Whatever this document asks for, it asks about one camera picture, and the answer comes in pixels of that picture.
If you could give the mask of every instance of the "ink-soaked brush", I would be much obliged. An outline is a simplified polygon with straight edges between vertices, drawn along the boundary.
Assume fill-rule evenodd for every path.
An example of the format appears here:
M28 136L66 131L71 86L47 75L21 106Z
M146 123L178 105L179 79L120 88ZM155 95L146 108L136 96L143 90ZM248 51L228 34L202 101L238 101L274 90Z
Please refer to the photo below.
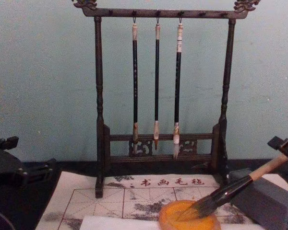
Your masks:
M132 25L132 55L133 55L133 153L137 153L138 149L138 54L137 54L137 34L138 28L135 23L136 12L133 12Z
M180 63L181 63L181 45L182 45L182 30L181 23L178 25L177 34L177 54L176 54L176 80L175 80L175 111L174 111L174 159L177 159L179 154L179 91L180 91Z
M158 122L158 101L159 101L159 38L160 38L160 25L159 25L159 17L157 17L157 24L156 24L156 69L155 69L155 124L154 124L155 150L157 150L157 148L158 148L158 140L159 140L159 122Z
M257 170L253 171L249 175L242 177L236 181L229 183L215 190L212 194L198 200L191 205L187 210L181 213L178 217L178 221L187 221L192 219L199 219L206 217L213 213L218 207L229 202L237 193L242 191L247 185L256 181L264 174L271 172L281 164L285 163L288 157L284 154L280 154L273 160L264 164Z

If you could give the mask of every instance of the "dark table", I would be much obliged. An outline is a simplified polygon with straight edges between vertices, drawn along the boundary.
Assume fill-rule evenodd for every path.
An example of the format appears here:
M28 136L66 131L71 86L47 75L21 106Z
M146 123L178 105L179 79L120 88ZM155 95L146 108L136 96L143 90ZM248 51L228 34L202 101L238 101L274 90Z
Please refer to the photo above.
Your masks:
M269 160L229 160L229 170L250 168L257 169ZM39 163L25 163L27 167ZM34 230L43 215L45 208L61 171L74 172L82 175L96 176L96 162L58 162L50 181L32 184L25 188L0 187L0 212L3 213L15 226L16 230ZM153 163L124 163L113 164L107 176L135 175L135 174L195 174L205 173L195 171L191 162L153 162ZM280 167L278 173L288 182L288 163Z

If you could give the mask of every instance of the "wooden brush stand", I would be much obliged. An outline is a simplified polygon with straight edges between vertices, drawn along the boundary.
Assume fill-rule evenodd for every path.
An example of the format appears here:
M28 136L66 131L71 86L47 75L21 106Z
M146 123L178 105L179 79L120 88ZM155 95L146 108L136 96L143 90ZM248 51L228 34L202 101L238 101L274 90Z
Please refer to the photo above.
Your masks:
M132 149L132 135L111 135L110 128L104 124L103 118L103 71L102 71L102 43L101 43L101 19L102 17L136 17L144 18L200 18L200 19L225 19L228 20L228 40L225 57L223 78L223 95L221 115L218 123L213 126L211 133L181 134L180 153L177 161L201 162L212 173L218 173L226 180L227 152L226 152L226 110L230 83L230 70L234 43L234 30L237 19L245 19L249 11L255 10L260 0L237 0L234 11L197 11L197 10L147 10L147 9L99 9L96 0L77 0L75 7L81 8L84 15L94 17L95 22L95 49L96 49L96 90L97 90L97 163L98 176L96 181L96 197L103 196L103 182L105 172L110 169L113 162L143 162L143 161L173 161L173 155L153 155L153 134L139 135L142 150L140 154L134 154ZM212 140L209 154L197 154L197 140ZM159 141L173 140L173 134L160 134ZM128 141L128 156L111 156L110 143L112 141Z

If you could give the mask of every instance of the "teal wall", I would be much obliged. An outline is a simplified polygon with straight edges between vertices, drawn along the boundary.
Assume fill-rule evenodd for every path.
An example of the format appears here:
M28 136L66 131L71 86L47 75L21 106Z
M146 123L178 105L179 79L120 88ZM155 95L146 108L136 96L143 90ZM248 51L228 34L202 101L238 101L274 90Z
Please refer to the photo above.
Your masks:
M98 0L98 7L231 10L234 0ZM180 131L211 132L220 115L227 20L183 19ZM137 19L139 133L154 122L155 19ZM162 133L172 133L178 19L160 19ZM132 133L132 19L104 18L104 119ZM94 20L70 0L0 1L0 136L22 161L96 160ZM262 0L238 20L228 102L230 159L271 158L288 137L288 1ZM123 154L125 143L112 145ZM171 151L171 142L160 152ZM209 147L200 146L200 152Z

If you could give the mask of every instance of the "carved dragon finial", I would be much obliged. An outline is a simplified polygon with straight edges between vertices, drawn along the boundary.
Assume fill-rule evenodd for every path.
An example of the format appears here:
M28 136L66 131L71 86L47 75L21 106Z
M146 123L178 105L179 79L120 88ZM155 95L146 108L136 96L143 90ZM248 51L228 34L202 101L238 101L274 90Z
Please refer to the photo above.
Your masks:
M77 0L73 5L77 8L87 7L91 10L96 10L97 0Z
M237 0L235 2L235 12L242 13L243 11L253 11L256 8L253 5L258 5L260 0Z

